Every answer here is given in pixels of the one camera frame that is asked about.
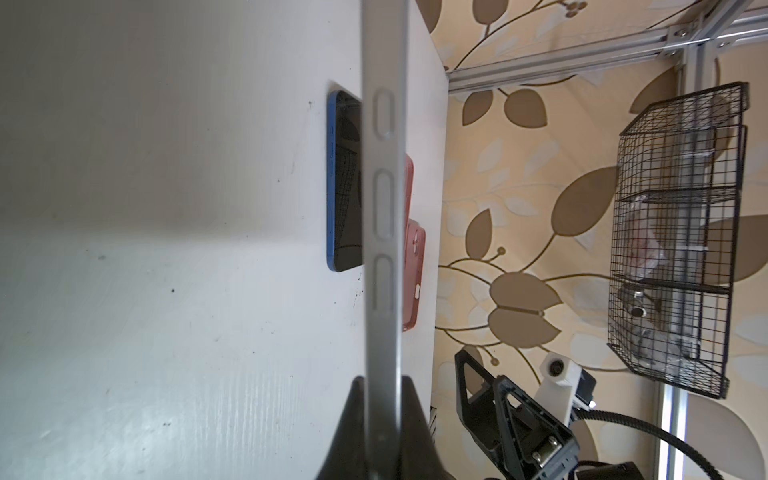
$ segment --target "leaf pattern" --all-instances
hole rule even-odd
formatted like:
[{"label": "leaf pattern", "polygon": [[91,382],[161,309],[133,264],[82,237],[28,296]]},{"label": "leaf pattern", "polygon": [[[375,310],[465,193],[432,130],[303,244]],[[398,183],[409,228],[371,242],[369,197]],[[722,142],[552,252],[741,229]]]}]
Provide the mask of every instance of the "leaf pattern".
[{"label": "leaf pattern", "polygon": [[549,343],[560,333],[543,316],[502,308],[488,315],[488,326],[496,338],[520,349]]},{"label": "leaf pattern", "polygon": [[555,10],[539,24],[539,26],[536,28],[536,36],[534,38],[539,40],[541,37],[552,31],[555,27],[565,22],[566,20],[568,20],[568,18],[563,15],[563,12]]},{"label": "leaf pattern", "polygon": [[547,125],[547,108],[536,91],[530,88],[513,91],[504,102],[504,115],[510,122],[524,128]]},{"label": "leaf pattern", "polygon": [[612,356],[613,351],[602,338],[588,333],[576,333],[571,338],[571,358],[579,365],[599,368]]},{"label": "leaf pattern", "polygon": [[463,237],[469,225],[469,215],[459,207],[448,207],[446,228],[454,237]]},{"label": "leaf pattern", "polygon": [[483,151],[478,155],[478,172],[486,172],[495,167],[498,161],[502,159],[503,153],[504,144],[501,138],[496,138],[487,147],[483,148]]},{"label": "leaf pattern", "polygon": [[427,30],[429,33],[432,33],[437,26],[437,21],[440,19],[442,0],[416,0],[416,4],[422,13]]},{"label": "leaf pattern", "polygon": [[594,227],[616,193],[616,167],[600,168],[577,178],[563,190],[552,209],[552,230],[575,237]]},{"label": "leaf pattern", "polygon": [[747,382],[768,389],[768,356],[742,355],[731,359],[729,365]]},{"label": "leaf pattern", "polygon": [[493,197],[488,200],[478,201],[480,211],[488,209],[491,211],[491,220],[494,227],[503,227],[507,224],[506,212],[504,207]]},{"label": "leaf pattern", "polygon": [[666,70],[664,73],[654,78],[643,88],[632,105],[629,107],[629,113],[639,114],[645,108],[657,101],[668,100],[677,95],[677,72],[674,67]]},{"label": "leaf pattern", "polygon": [[493,103],[493,90],[476,91],[467,97],[462,109],[462,124],[469,125],[488,113]]},{"label": "leaf pattern", "polygon": [[576,243],[581,245],[584,250],[591,252],[592,247],[594,247],[594,229],[587,230],[581,235],[577,235],[574,237],[574,240],[576,240]]},{"label": "leaf pattern", "polygon": [[508,5],[509,0],[474,0],[472,14],[478,23],[490,25],[500,19]]},{"label": "leaf pattern", "polygon": [[583,71],[578,76],[593,84],[595,87],[599,87],[603,84],[604,72],[605,70]]},{"label": "leaf pattern", "polygon": [[[752,276],[768,263],[768,215],[750,215],[739,219],[736,264],[733,281]],[[727,283],[733,251],[733,219],[712,222],[707,230],[710,252],[704,264],[704,282],[710,285]]]},{"label": "leaf pattern", "polygon": [[509,180],[510,174],[511,171],[509,170],[509,167],[502,168],[501,170],[497,170],[490,174],[488,176],[488,189],[493,190],[494,188]]},{"label": "leaf pattern", "polygon": [[451,303],[447,299],[437,299],[435,314],[438,318],[442,318],[446,325],[453,324],[453,306],[451,306]]},{"label": "leaf pattern", "polygon": [[533,153],[533,155],[531,155],[531,158],[525,162],[523,178],[528,179],[540,168],[549,163],[549,161],[553,159],[558,153],[560,153],[560,144],[558,142],[554,140],[543,142],[536,148],[536,151]]},{"label": "leaf pattern", "polygon": [[437,56],[440,57],[440,61],[444,64],[453,56],[455,51],[456,45],[449,43],[437,49]]},{"label": "leaf pattern", "polygon": [[531,202],[522,198],[507,197],[504,199],[504,205],[507,207],[507,210],[520,217],[533,217],[538,215],[536,207],[531,205]]},{"label": "leaf pattern", "polygon": [[469,227],[467,227],[465,246],[469,258],[481,260],[482,257],[485,257],[488,249],[491,248],[492,235],[491,211],[486,209],[472,219]]},{"label": "leaf pattern", "polygon": [[734,331],[745,340],[768,346],[768,315],[750,315],[739,321]]},{"label": "leaf pattern", "polygon": [[[685,430],[685,441],[718,470],[741,480],[765,479],[765,462],[754,434],[726,406],[689,395]],[[728,439],[726,449],[723,439]]]},{"label": "leaf pattern", "polygon": [[476,302],[483,302],[491,298],[491,294],[488,292],[488,285],[485,285],[480,280],[472,279],[472,283],[469,285],[469,292],[475,298]]},{"label": "leaf pattern", "polygon": [[510,272],[491,283],[491,298],[496,305],[541,311],[562,303],[554,289],[530,273]]}]

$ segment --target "white table surface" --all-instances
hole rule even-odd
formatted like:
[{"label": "white table surface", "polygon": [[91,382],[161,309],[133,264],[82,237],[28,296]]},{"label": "white table surface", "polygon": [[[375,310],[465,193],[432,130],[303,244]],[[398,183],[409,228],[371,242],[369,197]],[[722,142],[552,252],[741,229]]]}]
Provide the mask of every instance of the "white table surface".
[{"label": "white table surface", "polygon": [[[325,260],[325,107],[359,0],[43,2],[0,16],[0,478],[314,478],[362,373]],[[403,366],[429,409],[448,84],[415,3]]]}]

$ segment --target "black wire mesh basket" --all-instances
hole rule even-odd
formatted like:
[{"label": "black wire mesh basket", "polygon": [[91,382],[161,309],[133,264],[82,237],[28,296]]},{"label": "black wire mesh basket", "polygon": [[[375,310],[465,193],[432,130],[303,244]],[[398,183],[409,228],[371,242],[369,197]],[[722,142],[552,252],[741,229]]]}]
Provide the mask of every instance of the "black wire mesh basket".
[{"label": "black wire mesh basket", "polygon": [[748,88],[652,104],[619,140],[608,345],[638,375],[717,399],[728,387]]}]

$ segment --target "black cable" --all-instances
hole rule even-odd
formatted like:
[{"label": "black cable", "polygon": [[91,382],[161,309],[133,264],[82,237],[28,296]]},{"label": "black cable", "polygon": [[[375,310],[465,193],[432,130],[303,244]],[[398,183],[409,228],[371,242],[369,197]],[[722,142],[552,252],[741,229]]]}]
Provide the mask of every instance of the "black cable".
[{"label": "black cable", "polygon": [[578,463],[576,464],[576,468],[571,470],[571,473],[568,474],[568,480],[574,480],[576,470],[579,467],[585,467],[585,466],[586,467],[605,467],[608,465],[610,465],[610,463],[596,462],[594,460],[579,460]]},{"label": "black cable", "polygon": [[641,432],[650,433],[657,439],[660,439],[670,444],[674,448],[680,450],[685,454],[685,456],[696,462],[696,465],[699,465],[699,467],[701,467],[701,469],[704,470],[704,472],[707,473],[707,475],[712,478],[712,480],[723,480],[723,476],[720,475],[717,469],[714,468],[712,464],[709,463],[706,458],[704,458],[703,455],[697,452],[694,447],[688,445],[686,442],[683,442],[675,435],[672,435],[669,432],[665,432],[656,425],[651,425],[650,423],[644,422],[643,420],[635,419],[620,413],[604,412],[602,410],[579,409],[575,414],[579,419],[617,423],[618,425],[631,427],[633,429],[640,430]]}]

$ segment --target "floral wallpaper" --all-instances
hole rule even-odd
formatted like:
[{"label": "floral wallpaper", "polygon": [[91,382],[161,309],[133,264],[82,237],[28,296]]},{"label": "floral wallpaper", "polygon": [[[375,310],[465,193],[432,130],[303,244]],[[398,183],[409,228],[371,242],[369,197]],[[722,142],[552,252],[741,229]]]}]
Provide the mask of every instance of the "floral wallpaper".
[{"label": "floral wallpaper", "polygon": [[[461,6],[471,22],[484,21],[487,32],[494,31],[487,27],[498,19],[491,21],[494,15],[473,6],[479,3],[505,12],[512,8],[504,1],[443,5],[433,33],[438,48],[438,28],[450,8]],[[557,8],[563,14],[576,12],[566,17],[570,21],[589,15],[601,2],[570,10],[570,2],[565,4]],[[662,2],[638,4],[648,9]],[[768,88],[762,85],[768,66],[754,61],[766,54],[768,44],[739,47],[718,64],[723,83],[751,82],[742,208],[742,217],[750,218],[745,225],[751,227],[740,235],[737,251],[737,265],[744,266],[745,274],[734,287],[728,398],[692,395],[689,404],[689,441],[726,478],[742,480],[765,478],[768,446],[763,411],[768,404],[768,311],[759,294],[768,287],[768,249],[763,246],[768,236],[768,168],[763,168],[768,163]],[[618,135],[644,106],[674,93],[674,66],[653,61],[554,84],[450,98],[432,427],[453,478],[501,478],[455,413],[453,356],[459,349],[531,394],[547,352],[570,356],[598,380],[598,408],[653,422],[655,384],[629,373],[605,345],[607,275]],[[470,389],[480,384],[478,379],[468,382]],[[601,422],[577,422],[572,428],[581,459],[632,460],[646,478],[653,478],[652,438]],[[723,449],[724,439],[733,448]],[[687,464],[687,478],[702,475]]]}]

